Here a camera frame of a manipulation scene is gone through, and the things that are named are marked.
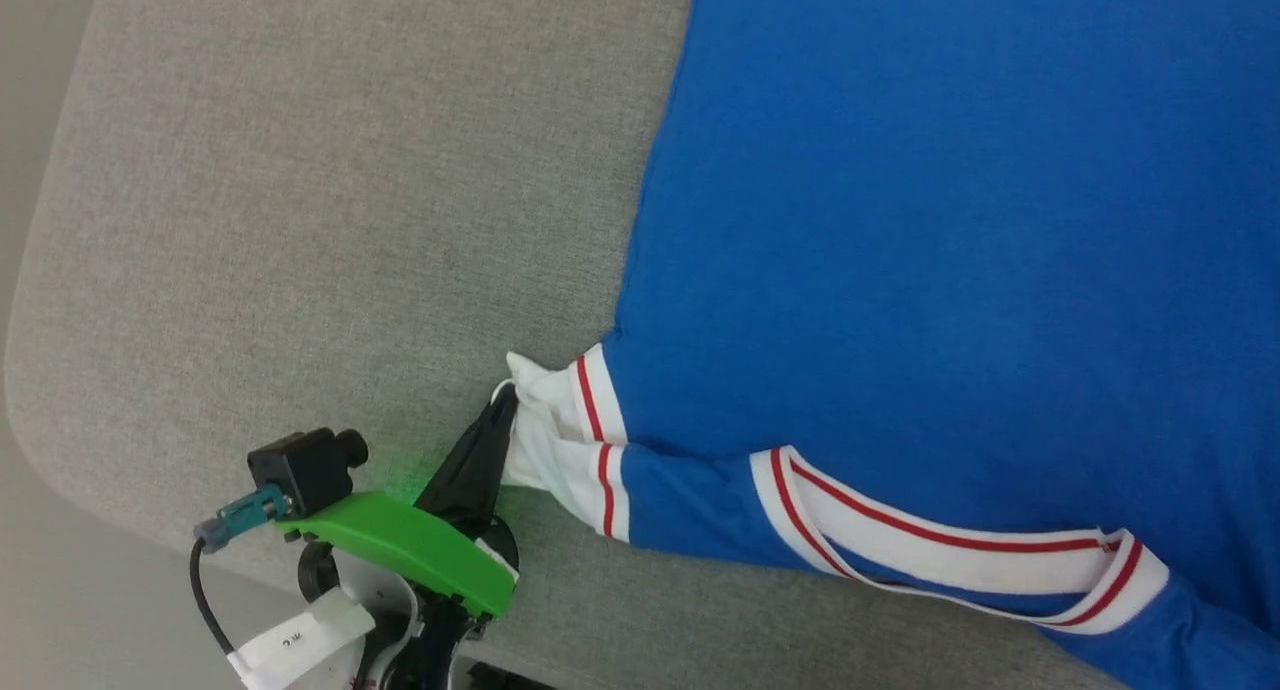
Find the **white paper label tag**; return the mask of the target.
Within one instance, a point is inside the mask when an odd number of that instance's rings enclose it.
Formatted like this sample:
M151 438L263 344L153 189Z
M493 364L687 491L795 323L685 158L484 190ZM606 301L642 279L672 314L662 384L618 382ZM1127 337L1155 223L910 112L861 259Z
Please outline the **white paper label tag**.
M353 690L375 618L335 588L227 655L246 690Z

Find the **green white left gripper body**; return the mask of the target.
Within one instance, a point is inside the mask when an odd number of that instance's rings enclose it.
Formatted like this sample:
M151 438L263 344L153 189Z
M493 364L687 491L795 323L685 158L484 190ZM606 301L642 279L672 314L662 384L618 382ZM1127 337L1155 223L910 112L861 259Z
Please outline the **green white left gripper body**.
M278 520L298 533L388 570L445 598L468 617L498 620L515 597L518 571L483 539L380 492L355 493L301 520Z

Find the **blue white red-striped shirt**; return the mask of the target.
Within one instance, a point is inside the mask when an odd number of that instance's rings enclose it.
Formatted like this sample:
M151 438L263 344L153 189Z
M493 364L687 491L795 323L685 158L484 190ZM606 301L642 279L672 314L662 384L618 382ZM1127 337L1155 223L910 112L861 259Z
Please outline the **blue white red-striped shirt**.
M634 547L1280 690L1280 0L692 0L507 483Z

